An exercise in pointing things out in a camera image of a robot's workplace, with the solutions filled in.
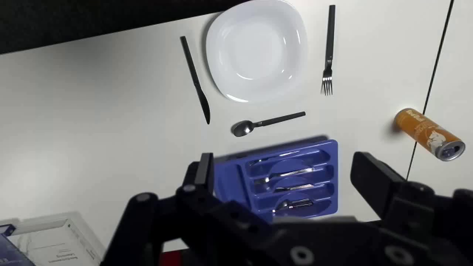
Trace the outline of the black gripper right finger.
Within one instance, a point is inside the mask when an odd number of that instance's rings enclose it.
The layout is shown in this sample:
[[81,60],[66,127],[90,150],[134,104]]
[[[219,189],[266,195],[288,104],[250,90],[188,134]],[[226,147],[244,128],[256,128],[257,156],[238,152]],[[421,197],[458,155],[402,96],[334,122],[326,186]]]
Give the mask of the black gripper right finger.
[[406,183],[406,178],[369,152],[355,152],[350,181],[366,203],[383,217],[389,209],[392,196]]

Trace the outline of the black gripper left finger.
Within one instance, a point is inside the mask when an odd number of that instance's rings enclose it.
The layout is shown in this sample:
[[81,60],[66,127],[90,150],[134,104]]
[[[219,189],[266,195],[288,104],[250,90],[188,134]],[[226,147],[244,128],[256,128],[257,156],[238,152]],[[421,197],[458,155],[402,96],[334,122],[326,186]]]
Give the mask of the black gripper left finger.
[[214,190],[214,165],[211,152],[204,152],[198,161],[192,161],[188,165],[183,187],[204,189],[207,192]]

